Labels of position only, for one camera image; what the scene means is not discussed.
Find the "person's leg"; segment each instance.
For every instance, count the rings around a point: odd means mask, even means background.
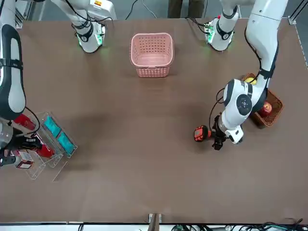
[[[183,0],[169,0],[168,18],[180,18]]]
[[[204,0],[189,0],[188,17],[202,18],[204,10]]]

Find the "table surface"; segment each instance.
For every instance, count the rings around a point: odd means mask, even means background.
[[[286,19],[270,85],[285,105],[276,124],[258,129],[249,119],[244,142],[225,142],[219,152],[212,142],[193,140],[217,91],[258,71],[244,40],[246,23],[239,20],[229,49],[216,52],[184,19],[116,21],[94,54],[81,50],[69,22],[24,23],[27,105],[52,111],[79,148],[56,182],[1,169],[0,222],[145,222],[161,213],[163,222],[307,223],[308,75],[296,28]],[[168,77],[137,77],[129,43],[142,32],[173,37]]]

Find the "red apple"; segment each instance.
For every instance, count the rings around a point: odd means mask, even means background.
[[[272,106],[269,102],[265,101],[263,107],[258,111],[261,117],[267,117],[272,111]]]

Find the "pink basket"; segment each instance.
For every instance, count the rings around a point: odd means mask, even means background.
[[[136,34],[131,39],[130,61],[139,77],[166,77],[174,58],[170,34]]]

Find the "metal bracket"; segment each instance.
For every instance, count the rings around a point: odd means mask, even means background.
[[[301,3],[298,5],[298,7],[295,9],[295,11],[290,16],[288,16],[290,25],[296,24],[296,18],[303,11],[303,9],[306,7],[307,4],[308,0],[302,0]]]
[[[150,213],[149,223],[148,231],[159,231],[159,224],[162,223],[162,215],[158,213]]]

